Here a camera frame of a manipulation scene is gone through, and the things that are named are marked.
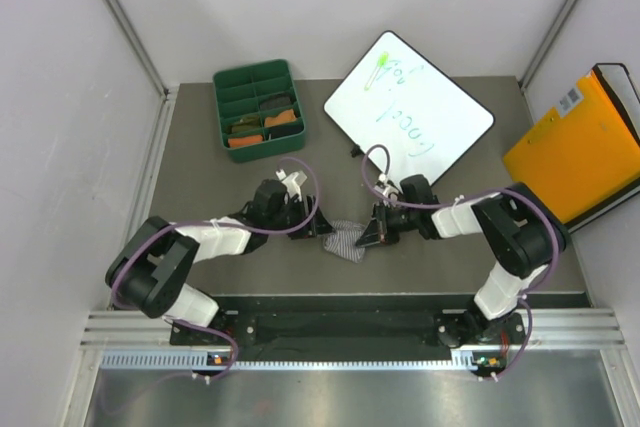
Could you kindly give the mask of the grey striped underwear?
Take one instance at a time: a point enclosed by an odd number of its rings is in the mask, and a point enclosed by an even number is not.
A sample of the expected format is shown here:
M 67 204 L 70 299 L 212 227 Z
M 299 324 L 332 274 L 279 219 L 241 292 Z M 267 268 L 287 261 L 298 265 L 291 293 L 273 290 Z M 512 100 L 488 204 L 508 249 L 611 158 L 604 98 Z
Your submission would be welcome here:
M 323 237 L 323 248 L 352 263 L 361 263 L 365 248 L 357 247 L 356 241 L 364 233 L 365 226 L 350 220 L 335 220 L 331 225 L 333 231 Z

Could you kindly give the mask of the green compartment tray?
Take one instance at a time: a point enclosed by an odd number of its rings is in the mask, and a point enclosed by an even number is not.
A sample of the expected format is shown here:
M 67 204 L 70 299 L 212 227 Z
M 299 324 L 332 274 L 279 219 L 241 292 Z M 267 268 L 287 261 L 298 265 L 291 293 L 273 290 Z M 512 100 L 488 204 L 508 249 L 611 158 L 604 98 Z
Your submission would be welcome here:
M 273 59 L 219 71 L 213 75 L 213 86 L 221 143 L 232 161 L 246 163 L 298 151 L 305 146 L 307 122 L 289 63 L 286 60 Z M 267 111 L 259 110 L 261 100 L 281 92 L 288 92 L 292 97 L 293 103 L 290 106 Z M 287 109 L 295 111 L 297 120 L 293 123 L 302 123 L 304 131 L 294 136 L 270 140 L 269 128 L 264 126 L 265 118 Z M 253 114 L 260 115 L 262 124 L 260 129 L 237 134 L 227 132 L 227 127 L 234 120 Z M 252 134 L 261 134 L 264 141 L 244 148 L 232 149 L 228 146 L 229 136 Z

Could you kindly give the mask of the black dotted underwear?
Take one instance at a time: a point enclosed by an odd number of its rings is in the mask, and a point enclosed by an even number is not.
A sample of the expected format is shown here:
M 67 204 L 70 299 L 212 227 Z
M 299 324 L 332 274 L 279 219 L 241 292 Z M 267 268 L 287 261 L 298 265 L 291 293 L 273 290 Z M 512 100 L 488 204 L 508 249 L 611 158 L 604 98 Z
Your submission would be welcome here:
M 293 103 L 292 97 L 288 92 L 273 94 L 259 102 L 259 110 L 267 111 L 282 107 L 288 107 Z

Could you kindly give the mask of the olive green underwear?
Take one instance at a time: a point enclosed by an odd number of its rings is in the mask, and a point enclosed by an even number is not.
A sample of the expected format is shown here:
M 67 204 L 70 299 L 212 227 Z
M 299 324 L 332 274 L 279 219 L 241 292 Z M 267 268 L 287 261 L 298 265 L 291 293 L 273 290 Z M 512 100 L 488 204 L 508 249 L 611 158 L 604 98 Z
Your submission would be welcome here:
M 260 129 L 261 127 L 262 124 L 259 114 L 246 115 L 230 123 L 227 127 L 227 132 L 229 134 L 237 134 Z

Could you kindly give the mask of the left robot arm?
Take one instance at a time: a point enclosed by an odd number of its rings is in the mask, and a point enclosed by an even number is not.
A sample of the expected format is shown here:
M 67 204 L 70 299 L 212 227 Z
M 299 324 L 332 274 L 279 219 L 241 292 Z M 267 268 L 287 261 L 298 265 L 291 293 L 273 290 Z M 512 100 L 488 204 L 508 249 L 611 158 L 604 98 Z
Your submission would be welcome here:
M 240 211 L 219 219 L 189 224 L 148 218 L 105 275 L 114 304 L 151 319 L 188 322 L 203 342 L 220 341 L 227 321 L 213 298 L 187 284 L 189 272 L 204 260 L 251 253 L 277 233 L 292 240 L 332 233 L 316 197 L 301 194 L 301 176 L 263 181 Z

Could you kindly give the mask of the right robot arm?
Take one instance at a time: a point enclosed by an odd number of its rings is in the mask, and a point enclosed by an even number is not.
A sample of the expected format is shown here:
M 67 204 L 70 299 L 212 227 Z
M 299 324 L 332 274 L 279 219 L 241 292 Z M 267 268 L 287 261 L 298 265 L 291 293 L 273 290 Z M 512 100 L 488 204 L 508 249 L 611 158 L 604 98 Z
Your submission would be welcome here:
M 405 178 L 399 186 L 381 175 L 376 190 L 381 200 L 357 247 L 393 245 L 401 233 L 411 231 L 426 240 L 484 236 L 495 264 L 464 320 L 469 335 L 481 343 L 502 332 L 503 318 L 534 281 L 556 265 L 570 243 L 566 226 L 521 182 L 450 205 L 438 201 L 421 174 Z

